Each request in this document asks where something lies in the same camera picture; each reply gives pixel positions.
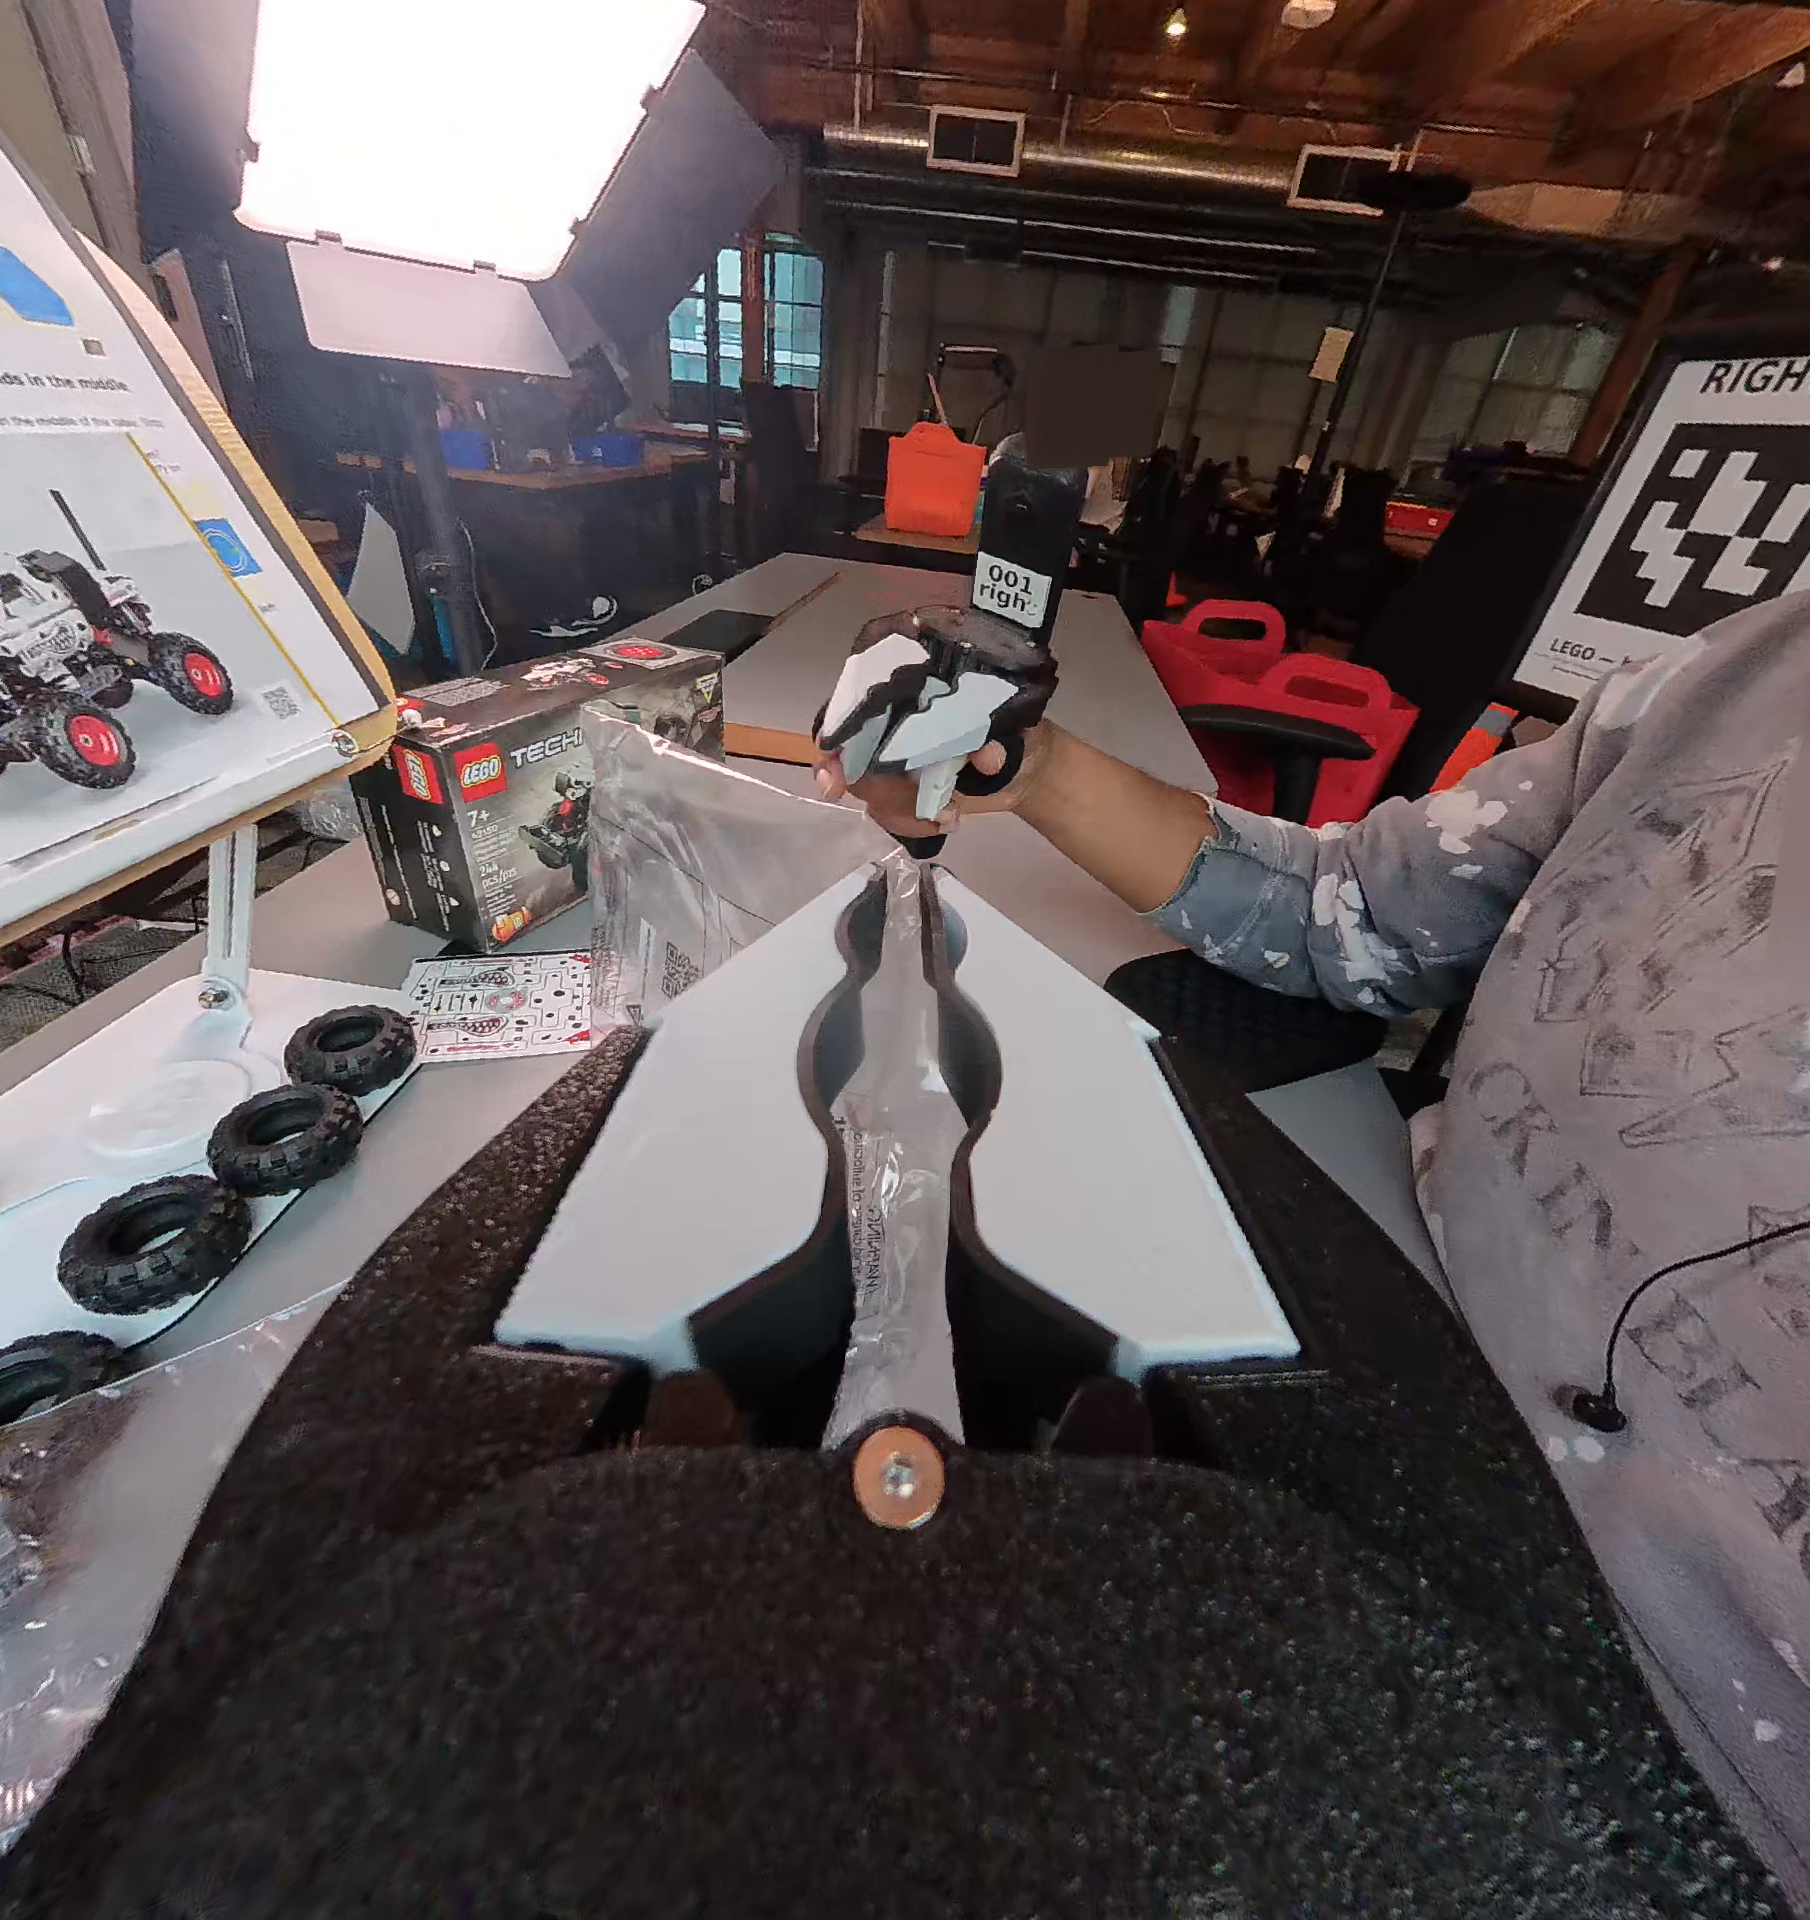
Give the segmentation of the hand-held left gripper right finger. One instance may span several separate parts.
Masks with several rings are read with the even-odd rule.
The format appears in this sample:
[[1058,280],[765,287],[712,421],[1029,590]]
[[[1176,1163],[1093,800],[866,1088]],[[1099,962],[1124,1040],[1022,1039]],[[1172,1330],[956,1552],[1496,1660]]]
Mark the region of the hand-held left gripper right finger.
[[1302,1343],[1194,1132],[1157,1029],[939,870],[921,872],[961,1389],[1273,1372]]

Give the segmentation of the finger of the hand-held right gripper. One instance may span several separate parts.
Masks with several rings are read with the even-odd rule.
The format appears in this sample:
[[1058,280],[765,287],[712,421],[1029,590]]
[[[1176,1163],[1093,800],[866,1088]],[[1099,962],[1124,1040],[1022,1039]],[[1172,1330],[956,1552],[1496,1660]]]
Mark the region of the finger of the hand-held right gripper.
[[926,680],[923,705],[906,712],[888,733],[888,767],[921,771],[948,760],[965,760],[989,736],[1002,707],[1020,694],[1011,680],[989,672],[963,672],[948,685]]
[[817,745],[826,755],[848,755],[862,745],[868,755],[917,711],[921,691],[932,674],[932,654],[914,636],[881,634],[851,652],[820,709]]

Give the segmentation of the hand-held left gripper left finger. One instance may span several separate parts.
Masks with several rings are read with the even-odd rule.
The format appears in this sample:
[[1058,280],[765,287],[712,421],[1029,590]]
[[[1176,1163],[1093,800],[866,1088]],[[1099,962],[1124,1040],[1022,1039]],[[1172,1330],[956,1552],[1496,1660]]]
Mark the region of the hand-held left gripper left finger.
[[855,1279],[833,1106],[866,1062],[888,877],[833,883],[648,1026],[498,1345],[652,1372],[842,1365]]

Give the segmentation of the clear bag of mixed parts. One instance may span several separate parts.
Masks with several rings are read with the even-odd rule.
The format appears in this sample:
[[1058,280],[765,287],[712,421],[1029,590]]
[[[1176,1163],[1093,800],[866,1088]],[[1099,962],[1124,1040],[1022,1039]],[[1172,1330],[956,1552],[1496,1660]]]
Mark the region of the clear bag of mixed parts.
[[745,1229],[787,1209],[778,1182],[842,1185],[842,1246],[826,1271],[822,1442],[915,1423],[961,1443],[947,1312],[961,1110],[943,1073],[925,947],[941,929],[932,870],[855,811],[800,800],[648,734],[597,762],[591,857],[606,971],[597,1007],[646,1029],[664,1064],[641,1145],[710,1174],[690,1198],[615,1174],[637,1202],[650,1275],[690,1268],[679,1229],[716,1229],[725,1290]]

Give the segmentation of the black toy tyre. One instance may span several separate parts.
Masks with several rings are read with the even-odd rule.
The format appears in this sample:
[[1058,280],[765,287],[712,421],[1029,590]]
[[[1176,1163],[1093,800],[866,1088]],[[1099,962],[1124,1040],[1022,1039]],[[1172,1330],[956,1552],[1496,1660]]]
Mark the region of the black toy tyre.
[[122,1370],[120,1346],[93,1332],[32,1334],[0,1348],[0,1431],[36,1422],[49,1436],[53,1422],[97,1425],[89,1400]]
[[285,1044],[289,1081],[364,1097],[401,1079],[415,1062],[412,1018],[379,1004],[351,1004],[307,1018]]
[[205,1145],[212,1176],[245,1198],[287,1196],[331,1182],[364,1132],[360,1105],[327,1084],[291,1083],[227,1112]]
[[252,1209],[205,1174],[128,1187],[82,1216],[58,1247],[58,1286],[78,1308],[133,1317],[210,1290],[243,1257]]

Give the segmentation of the white book stand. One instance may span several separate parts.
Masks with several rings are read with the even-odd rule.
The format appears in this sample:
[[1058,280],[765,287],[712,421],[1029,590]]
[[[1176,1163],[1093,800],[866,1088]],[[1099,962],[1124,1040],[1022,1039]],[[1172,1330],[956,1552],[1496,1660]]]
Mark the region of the white book stand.
[[[393,692],[392,738],[395,722]],[[371,766],[392,738],[340,777]],[[58,1286],[58,1247],[75,1224],[128,1187],[174,1174],[210,1176],[205,1145],[219,1117],[283,1086],[289,1077],[282,1053],[293,1031],[346,1004],[349,985],[340,978],[252,973],[249,965],[256,824],[327,782],[316,778],[186,852],[139,866],[95,896],[0,934],[0,947],[7,947],[47,931],[186,854],[208,852],[208,918],[197,973],[109,1018],[58,1064],[0,1095],[0,1348],[47,1332],[93,1332],[139,1346],[208,1293],[133,1317],[91,1313]]]

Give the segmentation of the white instruction booklet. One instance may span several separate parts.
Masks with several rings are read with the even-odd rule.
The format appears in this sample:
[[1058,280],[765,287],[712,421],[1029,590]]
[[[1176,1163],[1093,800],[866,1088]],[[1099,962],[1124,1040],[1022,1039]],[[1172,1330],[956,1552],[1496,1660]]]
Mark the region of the white instruction booklet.
[[362,628],[172,326],[0,135],[0,934],[392,733]]

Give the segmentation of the person's right forearm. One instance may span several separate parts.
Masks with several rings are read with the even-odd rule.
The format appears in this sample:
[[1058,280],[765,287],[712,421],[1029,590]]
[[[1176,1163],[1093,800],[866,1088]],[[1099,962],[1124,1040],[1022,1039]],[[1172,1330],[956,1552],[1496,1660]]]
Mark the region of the person's right forearm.
[[1221,973],[1384,1017],[1465,996],[1564,837],[1579,745],[1562,727],[1474,778],[1324,828],[1205,800],[1084,745],[1033,828]]

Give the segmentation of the person's right hand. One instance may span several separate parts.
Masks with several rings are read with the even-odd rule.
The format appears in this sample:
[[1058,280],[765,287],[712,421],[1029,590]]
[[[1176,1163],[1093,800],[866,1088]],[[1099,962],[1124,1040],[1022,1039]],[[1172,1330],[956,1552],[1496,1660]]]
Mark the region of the person's right hand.
[[1016,738],[989,738],[965,758],[965,775],[954,782],[936,815],[917,811],[917,773],[866,766],[861,778],[846,777],[844,751],[813,744],[813,771],[828,802],[851,800],[868,819],[917,857],[939,852],[943,839],[965,819],[1011,813],[1031,826],[1053,808],[1064,784],[1084,758],[1084,745],[1051,722],[1038,722]]

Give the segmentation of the grey table with wooden edge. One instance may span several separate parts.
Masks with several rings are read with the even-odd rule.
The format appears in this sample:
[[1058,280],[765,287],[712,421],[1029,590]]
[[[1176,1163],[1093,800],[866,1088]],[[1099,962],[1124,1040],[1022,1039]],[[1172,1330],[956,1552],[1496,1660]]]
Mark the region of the grey table with wooden edge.
[[[725,667],[725,755],[807,766],[817,707],[866,621],[963,595],[965,579],[950,571],[787,553],[633,623],[619,639],[661,643],[707,612],[780,615],[767,637]],[[1157,778],[1214,791],[1205,758],[1111,597],[1064,592],[1053,650],[1060,683],[1047,714],[1068,733]]]

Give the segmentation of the white sticker sheet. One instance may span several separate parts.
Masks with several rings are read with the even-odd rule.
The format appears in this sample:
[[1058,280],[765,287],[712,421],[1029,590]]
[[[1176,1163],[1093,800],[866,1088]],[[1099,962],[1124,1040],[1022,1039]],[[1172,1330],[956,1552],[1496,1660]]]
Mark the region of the white sticker sheet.
[[584,952],[417,960],[399,993],[417,1062],[575,1057],[597,1039]]

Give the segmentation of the paned window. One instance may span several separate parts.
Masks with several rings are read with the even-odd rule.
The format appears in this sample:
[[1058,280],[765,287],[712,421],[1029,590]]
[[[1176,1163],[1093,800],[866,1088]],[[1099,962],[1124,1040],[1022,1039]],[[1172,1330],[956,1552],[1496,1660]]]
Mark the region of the paned window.
[[701,390],[708,374],[707,339],[716,339],[718,385],[725,394],[745,386],[747,342],[760,348],[760,377],[817,394],[826,372],[826,262],[785,234],[773,234],[754,254],[760,295],[756,331],[747,331],[745,249],[716,254],[712,284],[699,275],[677,298],[666,324],[668,375],[675,388]]

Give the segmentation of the black toy truck box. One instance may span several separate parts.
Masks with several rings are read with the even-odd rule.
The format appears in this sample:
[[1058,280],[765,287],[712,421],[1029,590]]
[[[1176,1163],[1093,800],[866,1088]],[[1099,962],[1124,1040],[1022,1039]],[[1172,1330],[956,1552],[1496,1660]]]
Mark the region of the black toy truck box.
[[381,760],[349,778],[388,918],[503,952],[588,898],[604,733],[725,755],[723,656],[621,637],[419,689]]

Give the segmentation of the black white marker sign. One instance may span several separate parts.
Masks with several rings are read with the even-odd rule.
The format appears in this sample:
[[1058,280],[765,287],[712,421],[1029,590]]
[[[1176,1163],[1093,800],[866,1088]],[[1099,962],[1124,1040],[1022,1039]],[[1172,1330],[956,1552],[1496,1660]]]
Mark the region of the black white marker sign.
[[1522,711],[1564,718],[1632,661],[1810,588],[1810,326],[1672,348],[1555,564],[1509,667]]

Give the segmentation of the metal air duct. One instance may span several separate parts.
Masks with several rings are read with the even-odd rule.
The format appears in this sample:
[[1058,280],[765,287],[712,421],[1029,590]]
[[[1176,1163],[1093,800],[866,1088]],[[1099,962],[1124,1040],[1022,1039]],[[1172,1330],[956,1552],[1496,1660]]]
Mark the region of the metal air duct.
[[1381,181],[1428,181],[1401,167],[1403,154],[1370,148],[1302,146],[1260,156],[1148,148],[1122,141],[1044,141],[1014,113],[932,108],[917,124],[826,121],[831,163],[870,163],[890,176],[992,183],[1018,189],[1141,189],[1150,194],[1253,196],[1306,211],[1377,212],[1368,190]]

